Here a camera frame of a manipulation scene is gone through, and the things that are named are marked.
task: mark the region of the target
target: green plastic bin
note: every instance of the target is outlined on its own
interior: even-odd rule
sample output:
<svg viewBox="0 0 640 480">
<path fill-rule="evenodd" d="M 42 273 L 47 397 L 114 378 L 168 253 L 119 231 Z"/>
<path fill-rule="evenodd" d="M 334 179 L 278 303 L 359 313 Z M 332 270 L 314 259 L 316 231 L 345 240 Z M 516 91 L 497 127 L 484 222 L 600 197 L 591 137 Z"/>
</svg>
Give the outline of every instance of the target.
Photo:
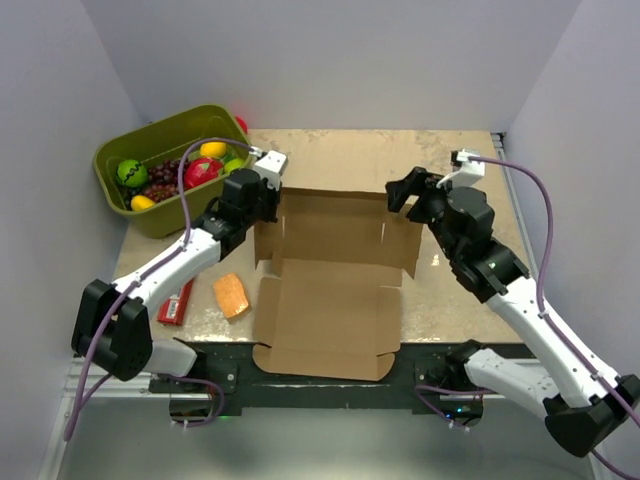
<svg viewBox="0 0 640 480">
<path fill-rule="evenodd" d="M 116 182 L 116 169 L 121 161 L 127 159 L 138 160 L 146 167 L 159 165 L 166 159 L 181 157 L 191 144 L 209 137 L 230 138 L 249 144 L 233 115 L 218 105 L 192 108 L 105 143 L 96 152 L 93 165 L 109 206 L 147 237 L 162 238 L 184 228 L 179 196 L 140 212 L 127 210 L 120 190 L 122 187 Z M 247 151 L 231 145 L 228 151 L 247 165 Z M 220 195 L 225 177 L 222 175 L 186 192 L 192 220 L 204 211 L 213 197 Z"/>
</svg>

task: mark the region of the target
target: open cardboard box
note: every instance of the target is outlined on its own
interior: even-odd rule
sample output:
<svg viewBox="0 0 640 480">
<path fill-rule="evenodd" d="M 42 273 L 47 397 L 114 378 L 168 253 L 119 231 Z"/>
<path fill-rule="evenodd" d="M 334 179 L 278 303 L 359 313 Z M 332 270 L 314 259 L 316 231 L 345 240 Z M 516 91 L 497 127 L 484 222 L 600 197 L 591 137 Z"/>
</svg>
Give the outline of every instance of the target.
<svg viewBox="0 0 640 480">
<path fill-rule="evenodd" d="M 253 359 L 271 373 L 380 380 L 400 348 L 402 270 L 422 225 L 382 193 L 283 189 L 279 222 L 255 227 L 260 283 Z"/>
</svg>

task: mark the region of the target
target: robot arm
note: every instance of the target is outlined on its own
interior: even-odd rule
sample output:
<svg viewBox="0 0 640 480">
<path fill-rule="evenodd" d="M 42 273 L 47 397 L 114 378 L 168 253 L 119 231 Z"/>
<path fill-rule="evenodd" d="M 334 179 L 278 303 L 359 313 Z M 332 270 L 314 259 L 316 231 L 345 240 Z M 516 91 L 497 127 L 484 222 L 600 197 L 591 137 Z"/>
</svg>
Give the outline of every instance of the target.
<svg viewBox="0 0 640 480">
<path fill-rule="evenodd" d="M 275 222 L 280 202 L 281 176 L 287 157 L 270 151 L 252 169 L 233 171 L 224 181 L 222 195 L 192 224 L 189 242 L 182 235 L 147 265 L 112 284 L 95 280 L 82 295 L 71 341 L 73 350 L 85 356 L 94 333 L 116 298 L 133 288 L 100 337 L 93 362 L 114 377 L 127 381 L 140 372 L 185 376 L 194 366 L 197 352 L 177 340 L 151 340 L 149 317 L 190 279 L 223 260 L 240 245 L 258 221 Z M 163 263 L 176 249 L 179 255 Z M 142 273 L 155 265 L 155 270 Z"/>
<path fill-rule="evenodd" d="M 477 152 L 453 152 L 454 172 L 442 176 L 416 167 L 403 180 L 386 185 L 388 208 L 398 212 L 416 196 L 407 217 L 434 234 L 458 282 L 505 320 L 546 368 L 532 374 L 477 342 L 449 356 L 449 369 L 464 381 L 504 395 L 541 418 L 568 452 L 585 456 L 627 417 L 620 404 L 591 375 L 576 354 L 539 315 L 536 281 L 525 265 L 493 234 L 495 212 L 486 195 L 472 188 L 484 175 Z M 598 358 L 545 301 L 558 330 L 635 407 L 640 380 L 621 377 Z"/>
</svg>

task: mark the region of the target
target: gray wall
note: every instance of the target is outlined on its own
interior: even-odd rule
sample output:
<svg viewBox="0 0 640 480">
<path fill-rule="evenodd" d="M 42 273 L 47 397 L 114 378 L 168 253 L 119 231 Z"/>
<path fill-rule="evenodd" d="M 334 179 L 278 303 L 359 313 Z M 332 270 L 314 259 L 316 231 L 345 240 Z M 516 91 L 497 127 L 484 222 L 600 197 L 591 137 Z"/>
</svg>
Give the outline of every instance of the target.
<svg viewBox="0 0 640 480">
<path fill-rule="evenodd" d="M 502 131 L 579 0 L 83 2 L 145 120 Z"/>
<path fill-rule="evenodd" d="M 545 180 L 556 211 L 547 293 L 621 373 L 640 373 L 640 3 L 584 0 L 507 134 L 507 155 Z M 540 259 L 545 213 L 524 179 L 518 197 Z M 637 431 L 607 442 L 640 474 Z"/>
<path fill-rule="evenodd" d="M 0 15 L 0 477 L 37 475 L 84 285 L 109 273 L 122 224 L 91 157 L 139 120 L 77 0 Z"/>
</svg>

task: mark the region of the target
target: wooden table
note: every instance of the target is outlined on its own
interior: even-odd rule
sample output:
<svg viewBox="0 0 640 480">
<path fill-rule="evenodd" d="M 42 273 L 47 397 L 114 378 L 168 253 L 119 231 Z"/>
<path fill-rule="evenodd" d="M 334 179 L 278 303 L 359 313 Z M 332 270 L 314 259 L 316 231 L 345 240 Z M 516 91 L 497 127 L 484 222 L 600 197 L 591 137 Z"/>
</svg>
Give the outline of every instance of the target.
<svg viewBox="0 0 640 480">
<path fill-rule="evenodd" d="M 384 191 L 385 182 L 404 177 L 416 165 L 438 173 L 451 171 L 451 150 L 473 148 L 495 157 L 488 132 L 415 130 L 252 130 L 253 144 L 286 153 L 284 183 L 291 187 L 342 191 Z M 477 188 L 496 211 L 495 236 L 526 262 L 507 188 L 499 167 L 487 165 Z M 116 266 L 116 278 L 135 270 L 168 247 L 178 234 L 152 240 L 129 228 Z M 235 272 L 250 301 L 257 298 L 263 267 L 254 268 L 253 235 L 222 263 L 194 282 L 183 327 L 151 320 L 154 338 L 189 341 L 252 341 L 253 313 L 229 323 L 218 308 L 213 282 Z M 405 342 L 519 341 L 516 334 L 455 280 L 427 228 L 422 235 L 415 279 L 405 274 L 402 340 Z"/>
</svg>

